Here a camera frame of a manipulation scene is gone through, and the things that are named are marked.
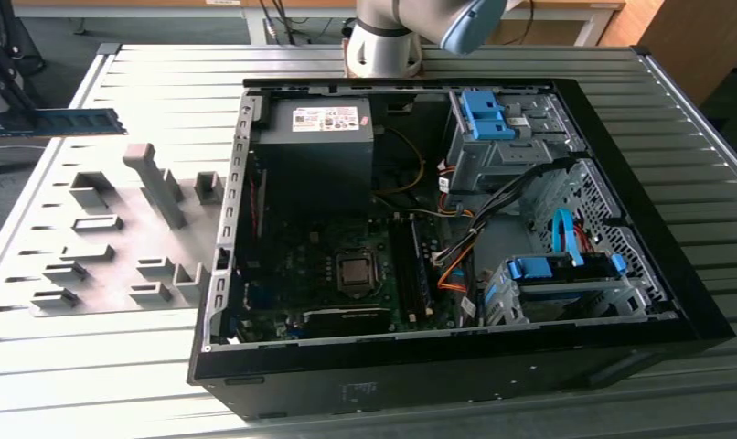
ram slot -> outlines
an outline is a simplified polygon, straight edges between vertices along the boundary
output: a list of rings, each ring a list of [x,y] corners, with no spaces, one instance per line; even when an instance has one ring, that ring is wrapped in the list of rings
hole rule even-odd
[[[388,234],[399,305],[404,318],[413,323],[432,314],[428,274],[413,218],[396,216],[389,222]]]

green circuit board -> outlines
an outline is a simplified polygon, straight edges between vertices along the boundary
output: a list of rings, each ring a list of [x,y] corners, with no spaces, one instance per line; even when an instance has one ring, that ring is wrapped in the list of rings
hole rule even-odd
[[[389,333],[452,326],[453,301],[447,293],[436,296],[432,315],[425,319],[409,321],[400,310],[388,221],[339,218],[328,223],[265,223],[261,259],[276,263],[265,267],[265,276],[248,285],[250,312],[244,315],[244,326],[250,327],[253,341],[297,338],[299,333],[291,328],[303,323],[304,312],[316,309],[388,309]],[[439,245],[432,219],[420,219],[417,230],[427,259]],[[339,275],[344,274],[336,268],[337,261],[351,254],[368,255],[372,261],[373,288],[360,294],[347,294],[339,283]]]

slotted metal table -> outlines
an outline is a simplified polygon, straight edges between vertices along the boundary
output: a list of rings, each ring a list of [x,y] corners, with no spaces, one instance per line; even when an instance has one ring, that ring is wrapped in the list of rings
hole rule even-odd
[[[424,56],[432,77],[579,81],[737,333],[737,156],[656,62],[627,48]],[[72,105],[113,107],[132,140],[157,146],[160,167],[224,177],[241,79],[341,72],[339,47],[105,45]],[[184,381],[193,308],[53,317],[26,309],[25,280],[54,255],[24,249],[40,243],[44,218],[72,220],[61,176],[110,166],[96,157],[128,139],[74,142],[50,141],[0,233],[0,437],[737,437],[737,338],[600,391],[244,423]]]

floor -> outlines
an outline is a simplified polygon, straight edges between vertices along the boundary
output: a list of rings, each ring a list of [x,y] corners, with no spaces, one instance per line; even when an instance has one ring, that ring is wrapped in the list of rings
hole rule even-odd
[[[24,24],[48,62],[46,69],[32,77],[32,81],[49,107],[64,107],[69,103],[101,43],[248,43],[246,27],[237,18],[92,18],[85,22],[88,32],[82,36],[72,34],[76,23],[64,18],[29,18]],[[317,43],[332,44],[340,40],[339,20],[328,22],[312,18],[295,27],[304,39],[315,39]],[[737,75],[723,81],[702,110],[722,124],[720,132],[737,150]],[[45,141],[6,140],[0,145],[22,146],[0,149],[1,228],[41,153],[40,149],[25,146],[41,146]]]

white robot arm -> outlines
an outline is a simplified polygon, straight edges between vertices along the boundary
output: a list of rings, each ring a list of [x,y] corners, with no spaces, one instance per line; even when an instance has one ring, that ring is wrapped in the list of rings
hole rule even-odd
[[[347,45],[347,68],[361,78],[417,73],[409,63],[417,36],[465,55],[479,48],[501,19],[505,0],[357,0]]]

